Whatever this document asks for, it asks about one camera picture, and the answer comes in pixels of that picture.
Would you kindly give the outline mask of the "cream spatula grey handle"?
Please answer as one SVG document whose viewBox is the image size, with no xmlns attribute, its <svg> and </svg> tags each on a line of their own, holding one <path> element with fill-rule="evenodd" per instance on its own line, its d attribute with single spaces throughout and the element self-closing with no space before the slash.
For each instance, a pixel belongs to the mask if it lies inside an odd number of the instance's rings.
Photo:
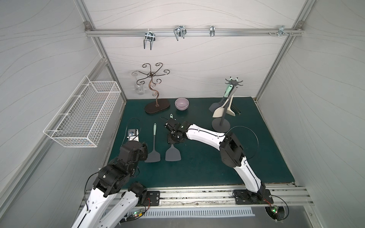
<svg viewBox="0 0 365 228">
<path fill-rule="evenodd" d="M 226 101 L 224 102 L 224 104 L 217 108 L 214 113 L 213 113 L 213 118 L 219 118 L 219 117 L 223 117 L 223 114 L 226 114 L 227 112 L 227 108 L 228 108 L 228 104 L 229 104 L 229 100 L 231 98 L 232 95 L 234 95 L 234 93 L 236 92 L 237 88 L 233 88 L 230 91 L 230 94 L 228 95 L 228 98 L 226 99 Z"/>
</svg>

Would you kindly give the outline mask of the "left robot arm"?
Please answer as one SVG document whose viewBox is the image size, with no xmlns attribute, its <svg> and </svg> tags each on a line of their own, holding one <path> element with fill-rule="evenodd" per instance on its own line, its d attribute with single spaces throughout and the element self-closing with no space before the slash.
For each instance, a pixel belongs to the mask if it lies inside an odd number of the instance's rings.
<svg viewBox="0 0 365 228">
<path fill-rule="evenodd" d="M 147 156 L 146 143 L 128 141 L 122 145 L 119 156 L 98 172 L 90 196 L 85 200 L 85 206 L 73 227 L 114 228 L 142 217 L 147 208 L 128 215 L 132 208 L 142 206 L 147 201 L 147 188 L 137 181 L 122 193 L 121 200 L 109 212 L 106 209 L 135 174 L 139 161 L 145 161 Z"/>
</svg>

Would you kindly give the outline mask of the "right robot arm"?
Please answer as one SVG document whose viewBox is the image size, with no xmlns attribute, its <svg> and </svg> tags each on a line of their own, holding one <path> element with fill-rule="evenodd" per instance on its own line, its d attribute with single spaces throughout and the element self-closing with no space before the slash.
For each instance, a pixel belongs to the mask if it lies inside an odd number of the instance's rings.
<svg viewBox="0 0 365 228">
<path fill-rule="evenodd" d="M 179 123 L 173 118 L 168 118 L 164 127 L 168 129 L 168 140 L 173 144 L 189 139 L 217 149 L 220 152 L 222 162 L 233 168 L 244 182 L 246 200 L 253 204 L 259 204 L 264 200 L 266 186 L 251 168 L 248 158 L 244 154 L 243 146 L 233 132 L 214 132 L 187 121 Z"/>
</svg>

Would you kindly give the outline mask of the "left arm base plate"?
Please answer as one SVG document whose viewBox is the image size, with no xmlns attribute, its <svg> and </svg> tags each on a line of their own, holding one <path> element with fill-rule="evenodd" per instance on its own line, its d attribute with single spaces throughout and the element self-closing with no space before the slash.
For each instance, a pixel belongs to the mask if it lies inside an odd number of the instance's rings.
<svg viewBox="0 0 365 228">
<path fill-rule="evenodd" d="M 160 205 L 160 191 L 147 191 L 139 203 L 146 207 L 157 207 Z"/>
</svg>

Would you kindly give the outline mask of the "grey spatula green handle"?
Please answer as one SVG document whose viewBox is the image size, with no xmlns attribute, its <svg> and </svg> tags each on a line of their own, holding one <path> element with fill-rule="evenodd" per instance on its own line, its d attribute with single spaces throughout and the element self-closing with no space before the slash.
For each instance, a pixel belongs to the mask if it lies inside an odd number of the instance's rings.
<svg viewBox="0 0 365 228">
<path fill-rule="evenodd" d="M 145 163 L 160 162 L 160 160 L 161 160 L 160 153 L 156 151 L 156 130 L 157 130 L 157 124 L 154 123 L 154 126 L 153 126 L 153 149 L 152 149 L 152 152 L 150 152 L 148 154 L 148 157 L 145 160 Z"/>
<path fill-rule="evenodd" d="M 172 133 L 167 134 L 167 140 L 170 144 L 170 148 L 165 153 L 165 160 L 168 162 L 177 162 L 181 160 L 180 151 L 174 146 L 174 142 L 172 140 Z"/>
</svg>

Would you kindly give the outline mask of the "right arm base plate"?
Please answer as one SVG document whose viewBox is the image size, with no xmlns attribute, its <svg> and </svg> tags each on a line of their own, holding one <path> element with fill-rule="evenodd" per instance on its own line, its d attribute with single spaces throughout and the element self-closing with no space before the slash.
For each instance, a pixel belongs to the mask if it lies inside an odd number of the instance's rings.
<svg viewBox="0 0 365 228">
<path fill-rule="evenodd" d="M 234 190 L 232 196 L 237 205 L 273 204 L 270 190 L 266 189 L 262 195 L 248 190 Z"/>
</svg>

